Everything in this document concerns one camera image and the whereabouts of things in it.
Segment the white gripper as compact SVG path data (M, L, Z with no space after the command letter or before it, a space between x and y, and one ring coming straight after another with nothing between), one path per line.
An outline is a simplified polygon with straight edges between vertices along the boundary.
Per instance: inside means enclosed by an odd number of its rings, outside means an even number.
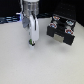
M39 23L35 13L31 12L29 15L24 14L22 24L24 28L29 29L32 41L36 42L39 39Z

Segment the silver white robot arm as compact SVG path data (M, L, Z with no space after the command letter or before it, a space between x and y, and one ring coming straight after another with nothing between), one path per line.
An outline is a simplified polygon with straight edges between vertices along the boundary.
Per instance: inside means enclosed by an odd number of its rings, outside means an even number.
M38 24L38 2L39 0L22 0L22 24L23 27L30 29L30 38L33 42L39 39L39 24Z

